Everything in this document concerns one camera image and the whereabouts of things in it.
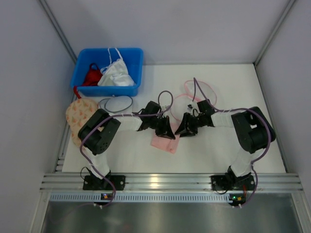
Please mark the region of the pink bra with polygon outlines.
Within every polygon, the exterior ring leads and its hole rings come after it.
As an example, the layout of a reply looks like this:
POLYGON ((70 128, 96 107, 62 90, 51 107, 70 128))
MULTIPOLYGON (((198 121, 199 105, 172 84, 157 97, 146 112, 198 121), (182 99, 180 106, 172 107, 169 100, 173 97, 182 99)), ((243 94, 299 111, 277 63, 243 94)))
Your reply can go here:
POLYGON ((162 151, 175 154, 177 151, 179 140, 180 140, 180 135, 176 135, 175 139, 167 139, 167 138, 156 136, 156 134, 154 134, 151 140, 151 146, 157 149, 160 149, 162 151))

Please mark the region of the pink-trimmed mesh laundry bag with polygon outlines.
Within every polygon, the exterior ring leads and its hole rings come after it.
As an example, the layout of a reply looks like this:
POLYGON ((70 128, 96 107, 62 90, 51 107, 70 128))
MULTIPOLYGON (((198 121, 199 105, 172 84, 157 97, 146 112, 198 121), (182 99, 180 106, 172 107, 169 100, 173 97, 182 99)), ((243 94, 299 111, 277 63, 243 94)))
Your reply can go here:
MULTIPOLYGON (((209 99, 212 105, 217 103, 217 95, 212 87, 203 81, 198 81, 203 93, 209 99)), ((184 93, 176 96, 170 109, 172 117, 181 122, 183 114, 187 111, 187 105, 192 103, 197 108, 197 102, 204 100, 204 96, 198 87, 194 87, 193 80, 187 80, 184 83, 184 93)))

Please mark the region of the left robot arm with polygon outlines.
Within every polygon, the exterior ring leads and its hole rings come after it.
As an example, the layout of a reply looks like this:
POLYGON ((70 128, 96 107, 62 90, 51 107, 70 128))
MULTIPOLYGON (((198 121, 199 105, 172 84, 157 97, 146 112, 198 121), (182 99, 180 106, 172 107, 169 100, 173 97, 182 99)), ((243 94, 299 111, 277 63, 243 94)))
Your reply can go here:
POLYGON ((158 137, 175 140, 170 119, 162 114, 161 106, 154 101, 131 114, 111 116, 103 109, 97 110, 78 132, 82 142, 80 152, 90 164, 90 174, 100 180, 108 179, 110 168, 105 151, 119 131, 140 132, 150 128, 158 137))

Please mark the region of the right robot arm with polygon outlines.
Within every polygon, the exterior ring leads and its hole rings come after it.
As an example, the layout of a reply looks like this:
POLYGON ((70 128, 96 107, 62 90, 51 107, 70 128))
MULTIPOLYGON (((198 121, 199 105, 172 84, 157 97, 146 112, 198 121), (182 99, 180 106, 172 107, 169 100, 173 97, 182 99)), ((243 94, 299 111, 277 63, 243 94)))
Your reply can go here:
POLYGON ((197 106, 199 113, 196 116, 184 113, 175 134, 180 137, 195 136, 198 129, 204 126, 234 128, 241 148, 227 174, 234 178, 248 176, 254 162, 267 153, 276 139, 275 131, 261 109, 255 106, 221 111, 212 106, 209 100, 200 101, 197 106))

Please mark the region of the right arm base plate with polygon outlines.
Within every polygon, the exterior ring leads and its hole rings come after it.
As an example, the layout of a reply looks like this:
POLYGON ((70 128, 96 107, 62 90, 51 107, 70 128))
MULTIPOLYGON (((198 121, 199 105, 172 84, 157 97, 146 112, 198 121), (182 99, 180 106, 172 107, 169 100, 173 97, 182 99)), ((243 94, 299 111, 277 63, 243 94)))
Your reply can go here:
POLYGON ((223 175, 213 175, 211 178, 212 190, 218 194, 225 194, 228 191, 253 191, 255 180, 251 174, 236 177, 225 173, 223 175))

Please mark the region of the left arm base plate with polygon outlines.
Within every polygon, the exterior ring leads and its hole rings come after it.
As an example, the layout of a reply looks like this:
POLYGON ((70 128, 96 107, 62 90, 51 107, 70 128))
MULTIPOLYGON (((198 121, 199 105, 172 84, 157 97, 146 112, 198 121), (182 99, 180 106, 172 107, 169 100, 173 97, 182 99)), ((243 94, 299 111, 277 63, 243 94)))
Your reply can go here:
MULTIPOLYGON (((124 175, 108 175, 108 179, 117 191, 122 191, 124 189, 126 179, 124 175)), ((113 187, 108 181, 91 174, 84 177, 83 190, 113 190, 113 187)))

